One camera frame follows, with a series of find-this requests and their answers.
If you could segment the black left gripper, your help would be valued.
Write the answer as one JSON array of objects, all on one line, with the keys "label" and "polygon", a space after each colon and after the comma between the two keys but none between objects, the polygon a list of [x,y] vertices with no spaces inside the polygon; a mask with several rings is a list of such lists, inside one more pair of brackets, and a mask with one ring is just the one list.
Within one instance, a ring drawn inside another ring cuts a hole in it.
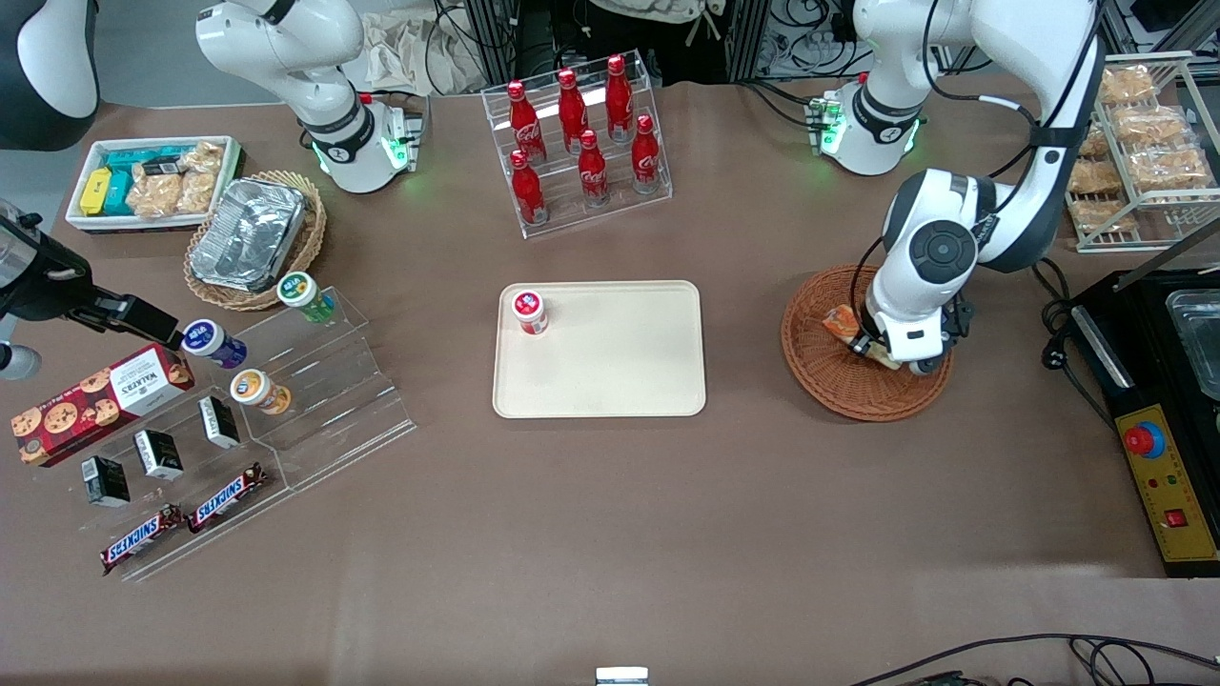
[{"label": "black left gripper", "polygon": [[[953,298],[941,309],[943,354],[949,352],[958,342],[970,334],[970,325],[975,315],[974,303],[967,301],[964,295]],[[876,341],[866,330],[858,330],[852,338],[852,352],[856,356],[867,356],[874,361],[891,361],[892,356],[884,343]]]}]

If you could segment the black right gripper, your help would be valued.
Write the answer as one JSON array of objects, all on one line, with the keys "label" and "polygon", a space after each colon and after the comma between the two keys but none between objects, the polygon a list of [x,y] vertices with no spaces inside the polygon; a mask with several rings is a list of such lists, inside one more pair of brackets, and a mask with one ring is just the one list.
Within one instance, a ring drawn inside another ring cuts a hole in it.
[{"label": "black right gripper", "polygon": [[[89,299],[92,266],[39,229],[38,217],[2,218],[1,312],[26,321],[57,319]],[[178,320],[138,295],[94,291],[89,315],[105,331],[179,349]]]}]

